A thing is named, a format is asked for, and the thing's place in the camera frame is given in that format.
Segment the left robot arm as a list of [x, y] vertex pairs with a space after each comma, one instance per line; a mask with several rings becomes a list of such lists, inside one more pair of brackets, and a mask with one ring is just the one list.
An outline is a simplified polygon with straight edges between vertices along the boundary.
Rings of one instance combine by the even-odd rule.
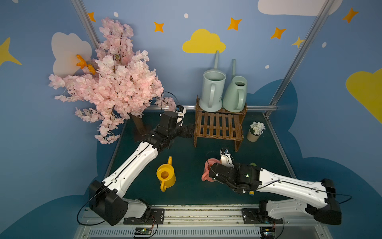
[[169, 148], [176, 137], [193, 137], [194, 125], [184, 125], [186, 108], [161, 114], [159, 124], [140, 142], [134, 153], [103, 181], [95, 180], [89, 186], [90, 209], [111, 226], [123, 218], [142, 218], [148, 205], [141, 200], [125, 199], [124, 196], [141, 171], [164, 149]]

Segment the mint green watering can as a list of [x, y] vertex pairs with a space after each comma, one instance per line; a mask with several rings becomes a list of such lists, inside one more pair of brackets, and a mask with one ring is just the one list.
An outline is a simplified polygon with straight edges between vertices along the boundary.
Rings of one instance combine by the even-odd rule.
[[233, 59], [232, 80], [223, 98], [223, 107], [233, 113], [242, 111], [246, 104], [248, 81], [236, 75], [236, 60]]

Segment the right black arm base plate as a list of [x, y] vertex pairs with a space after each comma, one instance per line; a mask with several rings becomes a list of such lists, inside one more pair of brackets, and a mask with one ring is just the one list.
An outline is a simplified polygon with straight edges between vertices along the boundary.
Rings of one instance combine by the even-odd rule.
[[283, 224], [283, 219], [273, 219], [269, 217], [264, 212], [259, 212], [259, 209], [255, 208], [244, 208], [241, 210], [242, 218], [244, 224], [265, 224], [265, 225], [273, 225], [273, 224]]

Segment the yellow watering can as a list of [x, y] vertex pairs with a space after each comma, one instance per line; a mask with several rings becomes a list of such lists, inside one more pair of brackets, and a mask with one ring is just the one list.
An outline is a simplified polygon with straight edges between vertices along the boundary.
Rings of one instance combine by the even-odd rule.
[[158, 167], [156, 176], [160, 181], [160, 190], [165, 192], [176, 183], [175, 169], [172, 165], [172, 156], [169, 156], [168, 162]]

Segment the pale blue watering can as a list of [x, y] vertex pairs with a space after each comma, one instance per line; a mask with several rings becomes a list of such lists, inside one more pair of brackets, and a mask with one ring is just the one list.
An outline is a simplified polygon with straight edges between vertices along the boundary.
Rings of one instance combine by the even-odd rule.
[[206, 112], [216, 112], [222, 108], [222, 95], [226, 74], [218, 70], [219, 51], [216, 52], [214, 68], [203, 74], [202, 96], [199, 106]]

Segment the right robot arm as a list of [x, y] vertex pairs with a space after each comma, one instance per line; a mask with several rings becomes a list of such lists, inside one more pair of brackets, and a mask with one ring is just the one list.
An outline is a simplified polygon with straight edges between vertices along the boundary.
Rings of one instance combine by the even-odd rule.
[[293, 216], [311, 216], [328, 225], [342, 223], [340, 204], [336, 200], [335, 186], [330, 179], [319, 182], [303, 181], [240, 163], [232, 167], [214, 163], [210, 166], [209, 176], [237, 194], [254, 195], [256, 192], [266, 192], [285, 196], [285, 200], [263, 200], [259, 203], [256, 217], [262, 223], [273, 223]]

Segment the pink watering can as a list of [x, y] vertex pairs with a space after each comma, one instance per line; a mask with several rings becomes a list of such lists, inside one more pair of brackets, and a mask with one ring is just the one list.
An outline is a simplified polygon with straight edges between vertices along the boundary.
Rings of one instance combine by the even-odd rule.
[[211, 171], [211, 166], [213, 166], [215, 163], [221, 164], [221, 160], [218, 160], [215, 158], [210, 158], [205, 162], [204, 173], [202, 175], [202, 181], [208, 181], [208, 182], [214, 182], [215, 181], [214, 179], [212, 179], [209, 176], [209, 173]]

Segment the brown wooden slatted shelf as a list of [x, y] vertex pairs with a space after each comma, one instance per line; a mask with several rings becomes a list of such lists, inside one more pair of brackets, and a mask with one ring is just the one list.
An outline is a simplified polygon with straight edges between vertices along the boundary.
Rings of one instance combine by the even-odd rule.
[[233, 141], [237, 152], [244, 140], [242, 125], [248, 107], [244, 106], [244, 109], [237, 113], [229, 112], [225, 108], [209, 113], [201, 109], [199, 100], [197, 97], [194, 147], [197, 147], [199, 138], [223, 139]]

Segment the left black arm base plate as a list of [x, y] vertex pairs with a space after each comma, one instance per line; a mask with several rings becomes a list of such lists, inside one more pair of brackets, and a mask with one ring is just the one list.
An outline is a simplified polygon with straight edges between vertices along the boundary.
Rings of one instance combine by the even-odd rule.
[[165, 209], [163, 208], [149, 208], [145, 211], [141, 218], [124, 218], [124, 225], [149, 225], [156, 222], [158, 225], [163, 225], [165, 216]]

